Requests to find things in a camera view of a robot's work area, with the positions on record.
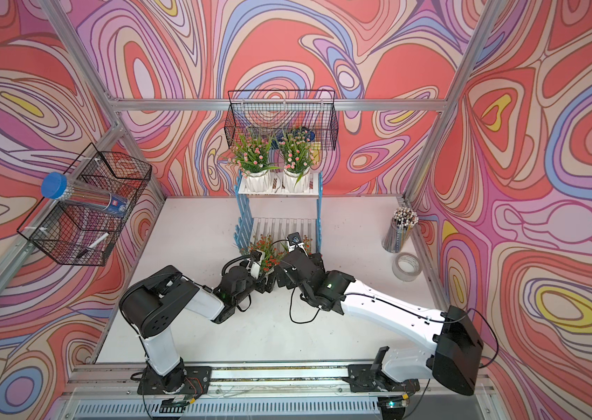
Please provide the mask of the red flower potted plant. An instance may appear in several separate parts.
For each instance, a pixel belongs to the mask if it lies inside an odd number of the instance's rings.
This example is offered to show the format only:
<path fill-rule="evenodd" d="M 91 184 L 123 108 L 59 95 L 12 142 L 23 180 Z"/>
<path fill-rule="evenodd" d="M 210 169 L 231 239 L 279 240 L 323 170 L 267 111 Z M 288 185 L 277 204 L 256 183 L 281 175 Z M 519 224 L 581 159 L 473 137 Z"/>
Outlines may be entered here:
<path fill-rule="evenodd" d="M 278 264 L 285 255 L 285 246 L 283 240 L 274 240 L 272 236 L 259 236 L 250 244 L 250 252 L 260 251 L 262 259 L 260 263 L 260 272 L 262 274 L 270 271 Z"/>
<path fill-rule="evenodd" d="M 313 240 L 308 236 L 301 236 L 301 241 L 303 243 L 303 248 L 306 250 L 308 255 L 313 253 L 312 242 Z"/>

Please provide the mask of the pink flower potted plant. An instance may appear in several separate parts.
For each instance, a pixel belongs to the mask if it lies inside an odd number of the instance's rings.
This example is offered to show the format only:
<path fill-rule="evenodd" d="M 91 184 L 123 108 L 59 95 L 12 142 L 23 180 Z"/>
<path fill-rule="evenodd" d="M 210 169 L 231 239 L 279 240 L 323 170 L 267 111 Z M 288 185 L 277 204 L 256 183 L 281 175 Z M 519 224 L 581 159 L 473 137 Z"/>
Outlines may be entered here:
<path fill-rule="evenodd" d="M 282 135 L 277 145 L 283 160 L 283 186 L 289 193 L 306 192 L 309 188 L 308 175 L 314 165 L 310 130 L 292 129 Z"/>
<path fill-rule="evenodd" d="M 240 134 L 231 150 L 232 162 L 242 173 L 246 188 L 252 193 L 268 192 L 271 189 L 271 172 L 278 169 L 271 157 L 271 140 Z"/>

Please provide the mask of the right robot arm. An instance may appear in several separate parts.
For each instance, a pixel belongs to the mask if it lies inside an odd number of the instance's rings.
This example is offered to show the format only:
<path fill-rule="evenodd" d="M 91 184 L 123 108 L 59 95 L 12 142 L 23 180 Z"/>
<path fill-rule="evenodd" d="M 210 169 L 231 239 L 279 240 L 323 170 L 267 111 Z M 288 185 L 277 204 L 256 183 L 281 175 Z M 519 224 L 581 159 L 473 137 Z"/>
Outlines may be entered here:
<path fill-rule="evenodd" d="M 300 248 L 278 264 L 287 287 L 320 311 L 356 317 L 403 336 L 411 348 L 381 348 L 375 361 L 381 377 L 394 383 L 435 379 L 447 390 L 472 396 L 483 368 L 483 339 L 469 310 L 447 311 L 416 306 L 386 295 L 342 271 L 325 271 Z"/>

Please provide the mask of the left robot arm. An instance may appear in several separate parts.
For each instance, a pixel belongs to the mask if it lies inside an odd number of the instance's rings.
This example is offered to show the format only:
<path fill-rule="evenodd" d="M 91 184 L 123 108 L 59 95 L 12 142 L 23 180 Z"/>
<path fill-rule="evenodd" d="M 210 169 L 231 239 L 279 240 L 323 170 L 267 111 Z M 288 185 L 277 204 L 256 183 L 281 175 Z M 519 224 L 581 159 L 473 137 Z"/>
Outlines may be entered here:
<path fill-rule="evenodd" d="M 135 283 L 121 297 L 119 311 L 138 334 L 145 350 L 146 366 L 138 379 L 144 396 L 178 395 L 196 399 L 208 392 L 211 367 L 185 366 L 176 349 L 171 325 L 183 311 L 222 324 L 252 301 L 250 294 L 264 280 L 264 253 L 253 251 L 222 267 L 222 279 L 214 289 L 199 285 L 168 265 Z"/>

